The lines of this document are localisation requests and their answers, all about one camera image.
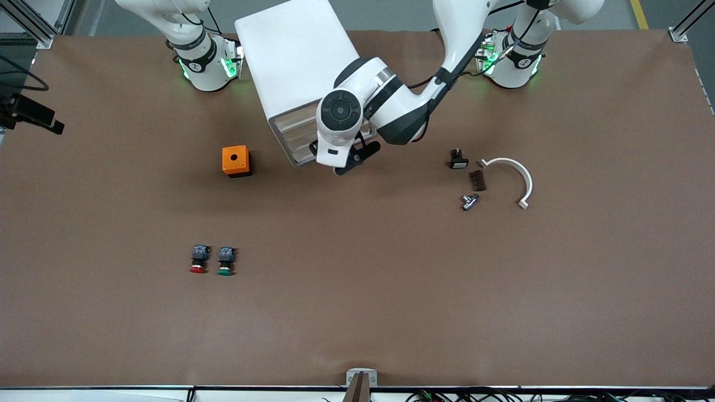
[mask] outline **table surface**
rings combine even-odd
[[[351,32],[404,82],[434,33]],[[250,80],[194,90],[159,37],[57,37],[62,136],[0,149],[0,385],[702,386],[715,376],[715,119],[665,31],[559,31],[528,86],[462,77],[417,144],[290,166]],[[230,180],[222,147],[246,144]],[[468,170],[445,166],[459,147]],[[533,175],[467,172],[511,157]],[[189,272],[194,244],[236,275]]]

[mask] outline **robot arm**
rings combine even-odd
[[[196,13],[209,0],[116,0],[117,4],[160,30],[179,55],[184,75],[197,89],[216,91],[238,76],[242,48],[206,32]]]
[[[424,135],[429,116],[442,98],[456,83],[457,77],[475,58],[484,42],[483,25],[489,12],[500,0],[433,0],[437,23],[445,43],[445,58],[439,70],[420,94],[413,94],[381,59],[358,59],[347,66],[335,80],[334,90],[320,100],[317,108],[317,149],[318,163],[332,166],[338,174],[362,163],[377,149],[367,152],[355,149],[356,136],[362,140],[359,129],[363,119],[377,128],[378,134],[388,144],[417,142]],[[590,19],[601,8],[603,0],[526,0],[510,33],[512,40],[503,40],[483,68],[490,78],[507,77],[510,83],[504,87],[520,87],[536,72],[522,70],[538,63],[541,50],[553,31],[553,14],[547,9],[561,14],[572,22]],[[513,63],[503,62],[506,57]],[[516,65],[515,74],[508,69]]]

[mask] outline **orange box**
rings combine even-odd
[[[253,175],[251,153],[248,152],[248,148],[245,145],[224,148],[221,162],[224,173],[232,179]]]

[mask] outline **yellow line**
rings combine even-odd
[[[643,7],[641,7],[640,0],[631,0],[631,7],[633,7],[633,14],[636,15],[638,28],[648,29],[648,22],[646,21],[646,15],[643,14]]]

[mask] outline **brown table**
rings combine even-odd
[[[352,32],[404,82],[433,33]],[[0,385],[709,385],[715,119],[665,31],[560,31],[539,74],[463,77],[426,138],[344,177],[290,166],[252,82],[191,88],[160,37],[58,37],[0,148]],[[290,61],[286,61],[290,70]],[[230,180],[221,148],[256,174]],[[488,190],[470,212],[467,170]],[[189,273],[197,243],[237,274]]]

